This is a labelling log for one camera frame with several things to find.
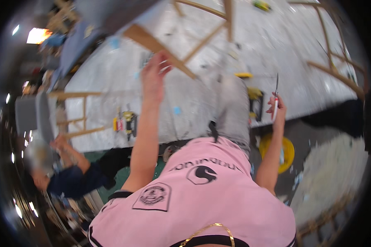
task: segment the wooden frame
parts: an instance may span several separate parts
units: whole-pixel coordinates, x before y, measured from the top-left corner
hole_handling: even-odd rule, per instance
[[[96,131],[102,131],[102,130],[105,129],[105,127],[100,127],[100,128],[94,128],[94,129],[87,130],[87,117],[86,117],[87,96],[99,96],[101,94],[102,93],[100,93],[100,92],[52,92],[52,93],[48,94],[48,96],[50,98],[55,98],[56,97],[58,100],[65,100],[65,99],[68,99],[68,98],[83,98],[83,117],[78,118],[78,119],[73,119],[73,120],[67,120],[67,121],[63,121],[63,122],[56,122],[56,125],[60,126],[60,125],[68,125],[68,124],[71,124],[71,123],[74,124],[76,122],[83,121],[83,129],[81,131],[63,134],[63,136],[66,139],[70,139],[70,138],[75,137],[75,136],[81,136],[81,135],[84,135],[84,134],[93,133],[93,132],[96,132]]]
[[[217,34],[221,30],[222,27],[226,27],[228,29],[228,41],[232,42],[232,0],[224,0],[225,13],[219,12],[210,7],[206,7],[199,3],[191,2],[188,0],[173,0],[174,8],[176,9],[179,16],[183,17],[184,13],[180,9],[180,5],[179,5],[180,3],[193,6],[198,9],[202,9],[204,11],[207,11],[209,13],[212,13],[216,16],[219,16],[225,19],[225,22],[218,25],[218,27],[216,27],[210,34],[208,34],[183,60],[180,60],[175,55],[173,55],[171,52],[169,52],[168,49],[165,46],[163,46],[163,44],[157,41],[143,27],[137,24],[131,25],[124,32],[124,36],[130,39],[133,39],[134,41],[138,42],[140,45],[142,45],[143,47],[149,49],[150,51],[154,53],[157,53],[161,50],[166,50],[170,56],[169,60],[173,63],[173,65],[176,66],[179,70],[183,71],[186,75],[188,75],[192,79],[195,79],[196,75],[185,66],[185,63],[187,63],[204,45],[206,45],[206,43],[215,34]]]
[[[329,7],[327,7],[326,5],[321,4],[321,3],[313,3],[313,2],[288,2],[288,3],[289,4],[301,4],[301,5],[305,5],[305,6],[312,6],[312,7],[314,7],[314,9],[316,10],[317,15],[319,17],[320,24],[322,26],[322,30],[323,30],[323,34],[324,34],[324,39],[326,40],[327,57],[328,57],[328,65],[329,65],[329,67],[327,68],[327,67],[325,67],[323,65],[317,64],[317,63],[312,62],[312,61],[307,61],[307,64],[309,66],[313,66],[313,67],[315,67],[317,69],[320,69],[321,71],[326,72],[327,74],[332,75],[333,77],[337,78],[338,80],[340,80],[341,82],[343,82],[344,84],[346,84],[347,86],[349,86],[357,94],[357,97],[359,97],[359,99],[361,99],[362,101],[364,101],[364,91],[360,87],[358,87],[354,81],[352,81],[351,79],[348,79],[348,78],[344,77],[343,75],[339,74],[338,71],[336,70],[336,68],[333,66],[332,57],[335,56],[335,57],[339,58],[342,62],[349,63],[352,66],[354,66],[356,69],[358,69],[359,71],[361,71],[363,73],[363,75],[364,75],[364,84],[365,85],[367,84],[366,69],[364,69],[361,65],[359,65],[359,64],[351,61],[347,57],[347,55],[346,55],[345,42],[343,40],[342,30],[341,30],[340,26],[338,25],[337,16],[335,15],[335,13],[333,13],[333,11],[331,11],[331,9]],[[332,50],[330,48],[330,43],[328,41],[328,35],[327,35],[326,26],[324,25],[323,18],[322,18],[322,15],[320,13],[319,7],[324,8],[327,12],[331,13],[331,16],[333,16],[333,21],[336,24],[336,26],[338,28],[338,31],[339,31],[339,36],[341,37],[342,54],[343,54],[343,56],[341,56],[341,55],[339,55],[337,53],[332,52]]]

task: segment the logo patch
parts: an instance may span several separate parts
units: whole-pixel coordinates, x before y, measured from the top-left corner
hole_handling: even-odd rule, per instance
[[[187,173],[187,179],[194,185],[205,185],[217,179],[217,173],[210,167],[199,165],[193,167]]]
[[[132,206],[135,210],[168,211],[172,188],[164,183],[155,183],[144,188]]]

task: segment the man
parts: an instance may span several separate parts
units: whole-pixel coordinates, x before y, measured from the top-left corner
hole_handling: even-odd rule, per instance
[[[84,155],[75,151],[59,134],[50,145],[59,150],[65,169],[51,178],[36,168],[32,170],[34,185],[40,191],[47,191],[57,196],[80,198],[101,186],[109,189],[115,185],[114,177],[117,172],[129,166],[131,148],[111,149],[96,162],[89,162]],[[73,156],[76,165],[69,158]]]
[[[254,182],[250,175],[249,99],[237,77],[222,79],[223,104],[214,137],[194,139],[174,153],[152,181],[158,156],[165,52],[141,74],[143,103],[130,174],[89,227],[92,246],[292,246],[292,210],[275,196],[286,106],[279,97],[271,144]],[[273,112],[272,106],[267,112]]]

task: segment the blue cloth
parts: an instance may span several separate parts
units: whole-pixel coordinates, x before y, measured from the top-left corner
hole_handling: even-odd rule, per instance
[[[53,46],[53,47],[59,47],[63,44],[65,39],[66,39],[66,35],[64,34],[53,34],[43,41],[43,43],[41,44],[41,49],[43,49],[47,45]]]
[[[63,193],[66,198],[77,199],[107,182],[108,178],[102,173],[100,165],[92,162],[84,175],[76,165],[53,175],[47,191],[57,196]]]

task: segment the gold chain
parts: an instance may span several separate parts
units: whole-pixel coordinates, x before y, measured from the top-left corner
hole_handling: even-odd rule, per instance
[[[188,239],[186,239],[183,243],[180,244],[179,247],[183,247],[185,246],[188,241],[192,240],[196,235],[200,234],[201,232],[203,232],[204,230],[212,227],[212,226],[222,226],[223,228],[225,228],[225,230],[228,232],[228,235],[229,235],[229,239],[231,240],[231,246],[232,247],[235,247],[235,241],[234,241],[234,237],[231,233],[231,231],[226,227],[226,226],[223,226],[223,224],[220,224],[220,223],[214,223],[214,224],[211,224],[211,225],[208,225],[208,226],[205,226],[204,228],[202,228],[201,230],[198,230],[196,231],[194,234],[192,234]]]

